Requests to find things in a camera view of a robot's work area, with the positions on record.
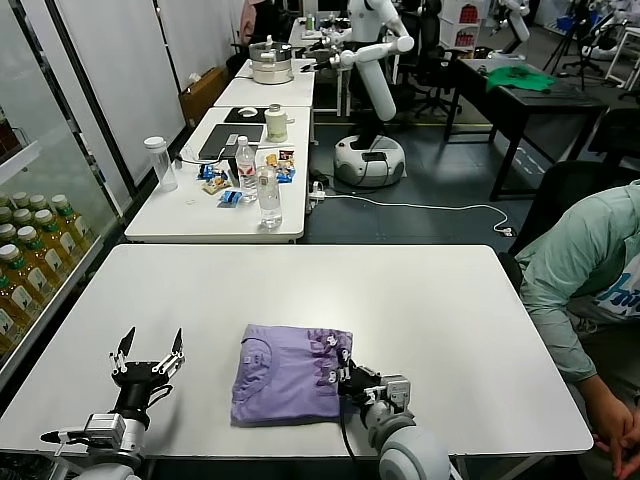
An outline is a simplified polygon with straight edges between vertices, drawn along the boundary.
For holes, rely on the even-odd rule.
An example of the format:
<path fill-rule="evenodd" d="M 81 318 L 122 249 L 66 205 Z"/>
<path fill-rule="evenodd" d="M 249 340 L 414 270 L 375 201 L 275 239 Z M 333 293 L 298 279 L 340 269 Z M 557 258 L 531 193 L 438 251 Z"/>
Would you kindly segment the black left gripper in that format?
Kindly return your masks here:
<path fill-rule="evenodd" d="M 115 352 L 109 353 L 112 380 L 119 388 L 113 411 L 120 415 L 145 414 L 173 387 L 167 373 L 175 373 L 184 363 L 182 329 L 179 328 L 170 353 L 158 364 L 154 362 L 126 362 L 135 336 L 135 328 L 121 338 Z"/>

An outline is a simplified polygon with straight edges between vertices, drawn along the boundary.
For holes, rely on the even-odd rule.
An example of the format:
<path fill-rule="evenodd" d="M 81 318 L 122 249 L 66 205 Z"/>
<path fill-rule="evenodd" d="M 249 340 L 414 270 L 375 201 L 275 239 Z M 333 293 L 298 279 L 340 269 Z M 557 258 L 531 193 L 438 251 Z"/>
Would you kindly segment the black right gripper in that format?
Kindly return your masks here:
<path fill-rule="evenodd" d="M 368 391 L 381 385 L 382 376 L 368 367 L 357 367 L 349 358 L 345 367 L 337 370 L 339 381 L 338 394 L 349 400 L 365 400 Z"/>

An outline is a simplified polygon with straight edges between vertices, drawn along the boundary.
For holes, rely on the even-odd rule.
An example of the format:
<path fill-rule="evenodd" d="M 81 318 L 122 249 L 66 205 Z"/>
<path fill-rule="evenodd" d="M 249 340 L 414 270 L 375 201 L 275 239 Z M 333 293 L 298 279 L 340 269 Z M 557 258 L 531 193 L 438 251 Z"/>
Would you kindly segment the bare person hand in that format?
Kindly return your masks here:
<path fill-rule="evenodd" d="M 639 471 L 639 444 L 631 441 L 614 441 L 610 446 L 613 475 L 628 479 Z"/>
<path fill-rule="evenodd" d="M 610 447 L 616 443 L 623 448 L 630 448 L 636 442 L 634 414 L 615 396 L 605 396 L 597 402 L 595 423 L 599 437 Z"/>

